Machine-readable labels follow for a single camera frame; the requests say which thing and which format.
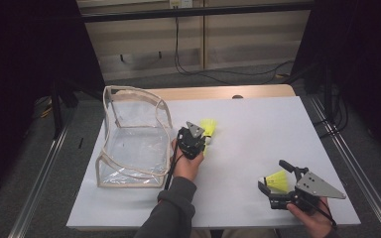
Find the yellow object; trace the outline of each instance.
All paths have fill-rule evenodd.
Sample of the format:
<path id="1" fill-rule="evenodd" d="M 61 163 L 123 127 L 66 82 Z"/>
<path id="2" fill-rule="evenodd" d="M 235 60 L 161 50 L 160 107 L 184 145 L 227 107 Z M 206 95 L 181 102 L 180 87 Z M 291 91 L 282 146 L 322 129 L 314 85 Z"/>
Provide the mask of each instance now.
<path id="1" fill-rule="evenodd" d="M 216 121 L 214 119 L 202 119 L 200 121 L 200 127 L 205 130 L 203 136 L 205 136 L 205 143 L 208 145 L 211 141 L 212 134 L 216 127 Z"/>
<path id="2" fill-rule="evenodd" d="M 281 170 L 273 175 L 270 175 L 265 178 L 261 178 L 261 182 L 263 182 L 266 186 L 270 188 L 274 188 L 280 191 L 288 192 L 289 185 L 287 183 L 286 171 Z"/>

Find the sleeve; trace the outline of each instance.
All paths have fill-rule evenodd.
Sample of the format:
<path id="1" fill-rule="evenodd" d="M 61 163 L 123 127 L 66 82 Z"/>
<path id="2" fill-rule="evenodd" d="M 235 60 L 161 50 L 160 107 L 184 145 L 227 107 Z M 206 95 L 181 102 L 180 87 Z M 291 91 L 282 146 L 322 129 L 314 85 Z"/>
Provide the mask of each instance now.
<path id="1" fill-rule="evenodd" d="M 324 238 L 340 238 L 334 229 L 330 229 L 329 233 Z"/>
<path id="2" fill-rule="evenodd" d="M 169 190 L 159 193 L 159 203 L 135 234 L 141 237 L 190 237 L 194 206 L 191 204 L 196 186 L 186 178 L 173 179 Z"/>

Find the black cable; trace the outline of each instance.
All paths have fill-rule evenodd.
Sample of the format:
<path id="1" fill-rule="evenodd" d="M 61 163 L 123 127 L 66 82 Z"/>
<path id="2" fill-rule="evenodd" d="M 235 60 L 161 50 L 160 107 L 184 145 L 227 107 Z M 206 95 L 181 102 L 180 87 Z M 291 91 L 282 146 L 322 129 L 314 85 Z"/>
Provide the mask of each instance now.
<path id="1" fill-rule="evenodd" d="M 336 106 L 334 106 L 333 107 L 333 109 L 332 109 L 332 115 L 326 115 L 326 117 L 324 118 L 324 119 L 322 119 L 322 120 L 320 120 L 320 121 L 317 121 L 317 122 L 313 122 L 312 124 L 314 124 L 314 126 L 316 127 L 316 126 L 318 126 L 318 125 L 320 125 L 321 123 L 323 123 L 323 122 L 327 122 L 327 121 L 329 121 L 329 120 L 331 120 L 332 118 L 335 118 L 336 116 L 342 116 L 342 112 L 341 112 L 341 109 L 340 109 L 340 107 L 339 107 L 339 98 L 340 98 L 340 96 L 341 96 L 341 93 L 340 92 L 338 92 L 338 94 L 336 94 L 336 95 L 333 95 L 333 96 L 335 96 L 336 97 L 336 100 L 335 100 L 335 103 L 333 103 L 333 105 L 336 105 Z"/>
<path id="2" fill-rule="evenodd" d="M 172 161 L 171 161 L 170 169 L 169 169 L 169 172 L 168 172 L 168 175 L 167 175 L 167 179 L 166 179 L 165 190 L 169 189 L 170 182 L 171 182 L 172 176 L 173 176 L 173 172 L 175 171 L 175 168 L 176 168 L 176 163 L 183 156 L 183 154 L 181 154 L 176 159 L 176 155 L 178 153 L 178 148 L 179 148 L 179 137 L 180 137 L 180 135 L 181 135 L 181 131 L 179 131 L 178 136 L 176 137 L 176 145 L 175 145 L 175 149 L 173 150 L 173 156 L 172 156 Z"/>
<path id="3" fill-rule="evenodd" d="M 34 102 L 34 106 L 39 106 L 40 104 L 46 102 L 49 98 L 50 98 L 50 96 L 44 97 L 44 98 L 42 98 L 42 99 L 37 99 L 37 100 Z"/>
<path id="4" fill-rule="evenodd" d="M 335 126 L 335 129 L 330 129 L 330 131 L 328 131 L 327 133 L 319 136 L 321 139 L 324 138 L 324 137 L 327 137 L 327 136 L 331 136 L 331 135 L 334 135 L 336 133 L 340 133 L 342 130 L 345 129 L 345 127 L 348 125 L 348 119 L 349 119 L 349 116 L 348 116 L 348 109 L 347 109 L 347 105 L 346 105 L 346 102 L 345 100 L 342 99 L 342 105 L 344 106 L 344 111 L 345 111 L 345 121 L 344 121 L 344 124 L 342 125 L 342 127 L 338 128 L 340 123 L 342 123 L 342 110 L 341 110 L 341 120 L 338 122 L 338 124 Z"/>
<path id="5" fill-rule="evenodd" d="M 328 210 L 329 214 L 326 214 L 326 212 L 324 212 L 322 209 L 320 209 L 317 206 L 311 204 L 309 201 L 305 200 L 302 197 L 300 197 L 300 201 L 304 202 L 305 204 L 307 204 L 308 206 L 310 206 L 311 208 L 313 208 L 314 210 L 319 212 L 322 216 L 326 217 L 332 223 L 332 228 L 335 229 L 335 230 L 337 229 L 336 222 L 333 219 L 332 215 L 330 214 L 330 209 L 329 209 L 329 207 L 326 204 L 324 204 L 324 202 L 322 202 L 322 203 L 324 204 L 324 206 Z"/>
<path id="6" fill-rule="evenodd" d="M 341 125 L 342 123 L 342 120 L 343 120 L 343 117 L 342 117 L 342 110 L 341 110 L 341 107 L 339 106 L 339 99 L 341 98 L 341 95 L 340 93 L 338 94 L 338 96 L 336 97 L 336 101 L 335 101 L 335 110 L 337 109 L 340 113 L 339 113 L 339 120 L 338 120 L 338 123 L 336 123 L 336 128 L 339 127 L 339 125 Z"/>
<path id="7" fill-rule="evenodd" d="M 261 84 L 266 84 L 266 83 L 269 83 L 272 80 L 274 80 L 275 74 L 277 73 L 277 70 L 280 67 L 282 67 L 282 66 L 284 66 L 284 65 L 286 65 L 288 63 L 292 63 L 292 62 L 294 62 L 294 61 L 293 60 L 287 60 L 285 62 L 280 63 L 279 65 L 275 66 L 274 68 L 272 68 L 270 70 L 263 71 L 263 72 L 255 72 L 255 73 L 236 72 L 236 71 L 221 70 L 221 69 L 212 69 L 212 70 L 208 70 L 208 71 L 195 71 L 195 72 L 187 71 L 187 70 L 185 70 L 182 67 L 182 65 L 180 63 L 180 59 L 179 59 L 179 18 L 176 18 L 175 67 L 176 67 L 177 72 L 180 73 L 181 75 L 201 75 L 201 76 L 211 78 L 211 79 L 213 79 L 215 81 L 218 81 L 218 82 L 221 82 L 221 83 L 224 83 L 224 84 L 227 84 L 227 85 L 237 85 L 237 84 L 234 84 L 234 83 L 231 83 L 231 82 L 226 82 L 226 81 L 217 79 L 217 78 L 215 78 L 213 76 L 206 75 L 206 74 L 204 74 L 204 72 L 211 72 L 211 71 L 212 72 L 225 72 L 225 73 L 232 73 L 232 74 L 246 75 L 246 76 L 257 76 L 257 75 L 262 75 L 262 74 L 267 74 L 267 73 L 270 73 L 270 72 L 274 72 L 274 74 L 272 75 L 271 79 L 261 83 Z"/>
<path id="8" fill-rule="evenodd" d="M 335 35 L 334 38 L 333 38 L 333 41 L 331 41 L 332 43 L 335 43 L 333 46 L 329 46 L 328 48 L 329 49 L 333 49 L 336 45 L 336 43 L 338 42 L 342 42 L 341 47 L 337 50 L 337 53 L 335 54 L 336 56 L 338 56 L 342 49 L 343 49 L 343 46 L 344 44 L 346 43 L 347 39 L 348 39 L 348 36 L 349 36 L 349 33 L 351 32 L 351 28 L 352 28 L 352 25 L 353 25 L 353 22 L 354 22 L 354 19 L 355 19 L 355 16 L 357 14 L 357 10 L 358 10 L 358 2 L 359 0 L 357 0 L 355 2 L 355 6 L 354 6 L 354 10 L 352 12 L 352 15 L 351 15 L 351 18 L 350 18 L 350 21 L 349 21 L 349 24 L 348 24 L 348 28 L 347 28 L 347 31 L 345 32 L 343 38 L 342 38 L 342 41 L 337 41 L 336 39 L 338 38 L 338 35 Z"/>

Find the wall outlet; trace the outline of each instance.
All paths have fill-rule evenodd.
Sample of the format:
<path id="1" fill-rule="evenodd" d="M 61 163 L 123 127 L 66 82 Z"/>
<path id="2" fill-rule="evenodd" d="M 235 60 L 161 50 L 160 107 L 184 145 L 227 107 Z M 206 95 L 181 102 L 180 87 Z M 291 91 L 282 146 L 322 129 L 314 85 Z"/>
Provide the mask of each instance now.
<path id="1" fill-rule="evenodd" d="M 192 8 L 193 1 L 192 0 L 182 0 L 181 8 Z"/>
<path id="2" fill-rule="evenodd" d="M 181 7 L 181 0 L 170 0 L 170 8 L 180 8 Z"/>

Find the white table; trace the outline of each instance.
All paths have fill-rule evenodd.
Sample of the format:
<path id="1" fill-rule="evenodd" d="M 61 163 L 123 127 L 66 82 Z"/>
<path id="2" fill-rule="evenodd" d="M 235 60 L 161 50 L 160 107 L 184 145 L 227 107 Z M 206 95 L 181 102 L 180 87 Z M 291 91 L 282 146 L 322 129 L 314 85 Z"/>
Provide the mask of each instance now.
<path id="1" fill-rule="evenodd" d="M 312 172 L 346 193 L 299 97 L 167 101 L 174 127 L 203 118 L 218 121 L 193 199 L 194 228 L 287 227 L 300 222 L 286 210 L 272 210 L 257 188 L 258 177 L 281 169 L 279 160 Z M 95 160 L 104 128 L 86 170 L 67 226 L 79 230 L 140 227 L 157 203 L 160 188 L 97 187 Z M 294 184 L 294 174 L 288 174 Z M 349 200 L 329 199 L 339 225 L 359 224 Z"/>

